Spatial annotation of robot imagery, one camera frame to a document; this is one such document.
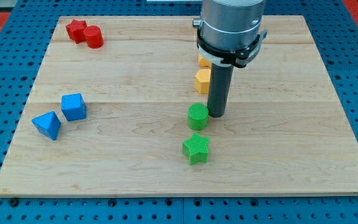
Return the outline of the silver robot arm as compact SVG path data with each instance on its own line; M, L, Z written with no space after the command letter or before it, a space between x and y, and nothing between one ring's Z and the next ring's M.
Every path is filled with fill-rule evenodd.
M203 0L193 27L216 49L244 49L257 37L264 8L264 0Z

